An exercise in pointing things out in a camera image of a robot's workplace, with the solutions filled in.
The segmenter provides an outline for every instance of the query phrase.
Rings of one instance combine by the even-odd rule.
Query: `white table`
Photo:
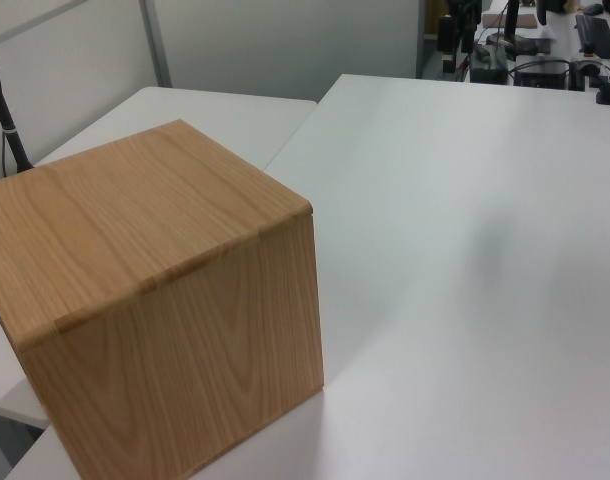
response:
[[[181,118],[262,169],[315,106],[303,100],[145,88],[41,163]],[[49,425],[1,327],[0,415],[39,428]]]
[[[326,387],[194,478],[610,480],[610,107],[343,76],[266,172],[314,206]],[[50,429],[9,478],[78,477]]]

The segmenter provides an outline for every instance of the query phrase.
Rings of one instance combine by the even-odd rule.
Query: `office desk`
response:
[[[315,106],[302,100],[145,88],[41,163],[181,118],[262,169]],[[0,415],[40,428],[49,425],[1,327]]]
[[[493,0],[490,6],[490,11],[500,12],[505,7],[507,0]],[[582,6],[591,5],[596,2],[595,0],[581,0],[579,2]],[[533,13],[536,15],[535,7],[522,7],[520,13]],[[551,27],[556,35],[556,40],[552,42],[552,51],[549,55],[557,56],[570,60],[572,55],[577,54],[581,50],[581,42],[578,37],[578,31],[576,27],[576,15],[582,15],[582,12],[575,13],[554,13],[547,12],[547,24]],[[604,18],[610,27],[610,15],[603,13],[598,15],[597,18]],[[610,60],[605,60],[605,64],[610,66]]]
[[[314,207],[326,387],[193,478],[610,480],[610,107],[343,76],[265,171]],[[9,478],[77,476],[48,430]]]

